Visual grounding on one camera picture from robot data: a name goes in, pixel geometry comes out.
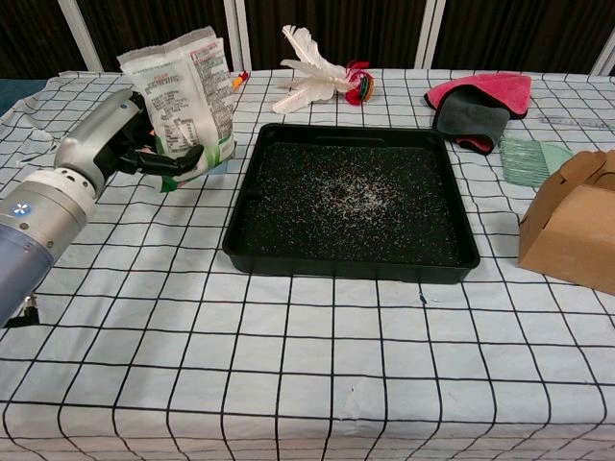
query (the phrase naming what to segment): table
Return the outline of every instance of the table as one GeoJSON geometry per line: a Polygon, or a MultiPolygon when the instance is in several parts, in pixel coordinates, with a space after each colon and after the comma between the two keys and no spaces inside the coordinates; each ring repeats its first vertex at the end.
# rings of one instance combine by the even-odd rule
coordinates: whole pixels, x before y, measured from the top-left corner
{"type": "MultiPolygon", "coordinates": [[[[517,267],[535,190],[497,151],[447,144],[481,254],[461,284],[250,277],[220,250],[263,124],[428,127],[424,93],[471,73],[375,70],[363,107],[284,116],[289,71],[253,72],[227,175],[168,195],[115,176],[38,289],[41,325],[0,332],[0,459],[615,459],[615,297],[517,267]]],[[[615,147],[611,78],[530,75],[505,135],[615,147]]],[[[0,198],[129,86],[67,72],[18,103],[0,198]]]]}

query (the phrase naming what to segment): plastic tray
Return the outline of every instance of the plastic tray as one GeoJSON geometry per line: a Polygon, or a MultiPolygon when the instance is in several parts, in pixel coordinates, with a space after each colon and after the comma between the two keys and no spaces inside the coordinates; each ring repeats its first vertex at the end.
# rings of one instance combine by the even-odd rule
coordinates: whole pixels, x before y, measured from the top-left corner
{"type": "Polygon", "coordinates": [[[456,283],[479,264],[432,130],[265,125],[223,250],[276,276],[456,283]]]}

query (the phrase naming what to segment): green brush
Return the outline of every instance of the green brush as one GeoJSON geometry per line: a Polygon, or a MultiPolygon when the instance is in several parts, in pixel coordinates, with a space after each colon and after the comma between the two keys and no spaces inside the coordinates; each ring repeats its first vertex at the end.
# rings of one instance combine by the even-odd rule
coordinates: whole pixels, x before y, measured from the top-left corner
{"type": "Polygon", "coordinates": [[[505,137],[500,141],[502,167],[507,182],[538,187],[573,153],[546,142],[505,137]]]}

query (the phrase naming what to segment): cardboard box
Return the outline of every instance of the cardboard box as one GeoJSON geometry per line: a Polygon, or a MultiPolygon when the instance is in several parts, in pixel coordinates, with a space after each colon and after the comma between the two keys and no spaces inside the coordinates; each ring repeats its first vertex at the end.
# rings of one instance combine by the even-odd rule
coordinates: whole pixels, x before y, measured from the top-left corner
{"type": "Polygon", "coordinates": [[[540,187],[519,265],[615,295],[615,151],[579,152],[540,187]]]}

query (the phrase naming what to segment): snack bag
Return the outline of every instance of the snack bag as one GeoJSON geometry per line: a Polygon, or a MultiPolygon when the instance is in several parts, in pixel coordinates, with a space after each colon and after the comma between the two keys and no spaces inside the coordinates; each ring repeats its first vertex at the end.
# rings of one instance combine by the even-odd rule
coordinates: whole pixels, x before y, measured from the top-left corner
{"type": "Polygon", "coordinates": [[[211,27],[117,59],[145,99],[158,153],[178,158],[196,144],[204,147],[194,170],[163,178],[162,191],[181,187],[234,154],[231,76],[224,40],[211,27]]]}

